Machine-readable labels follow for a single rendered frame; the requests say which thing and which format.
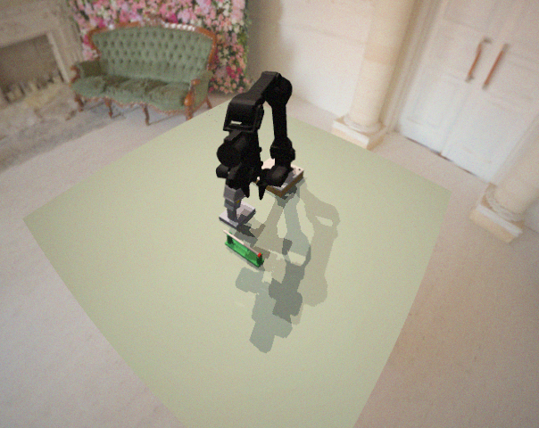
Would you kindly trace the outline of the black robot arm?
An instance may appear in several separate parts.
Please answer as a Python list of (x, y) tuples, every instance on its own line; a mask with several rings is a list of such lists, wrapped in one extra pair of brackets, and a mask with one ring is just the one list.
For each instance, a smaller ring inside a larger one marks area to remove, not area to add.
[(291, 81), (276, 71), (264, 71), (248, 92), (236, 95), (229, 102), (223, 126), (228, 136), (223, 138), (216, 155), (222, 165), (231, 168), (228, 181), (233, 187), (246, 188), (259, 175), (253, 161), (242, 159), (259, 148), (257, 130), (261, 127), (265, 102), (272, 109), (275, 138), (269, 149), (270, 157), (275, 159), (275, 165), (287, 167), (288, 173), (294, 169), (291, 162), (295, 161), (296, 150), (286, 130), (286, 104), (292, 92)]

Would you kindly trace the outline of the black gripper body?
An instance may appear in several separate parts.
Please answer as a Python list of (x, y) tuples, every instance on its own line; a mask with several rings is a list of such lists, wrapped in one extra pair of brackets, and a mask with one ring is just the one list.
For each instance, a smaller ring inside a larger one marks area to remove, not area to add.
[[(286, 178), (288, 177), (288, 169), (284, 166), (278, 166), (273, 165), (270, 169), (264, 168), (262, 169), (261, 166), (263, 165), (263, 161), (261, 161), (261, 147), (259, 147), (257, 150), (249, 152), (246, 154), (246, 156), (242, 159), (243, 162), (246, 161), (253, 161), (257, 167), (258, 170), (258, 177), (260, 179), (260, 182), (265, 182), (268, 185), (277, 186), (280, 187), (284, 184), (286, 181)], [(227, 178), (228, 173), (230, 173), (231, 168), (225, 167), (224, 165), (220, 164), (216, 168), (216, 175), (217, 178)]]

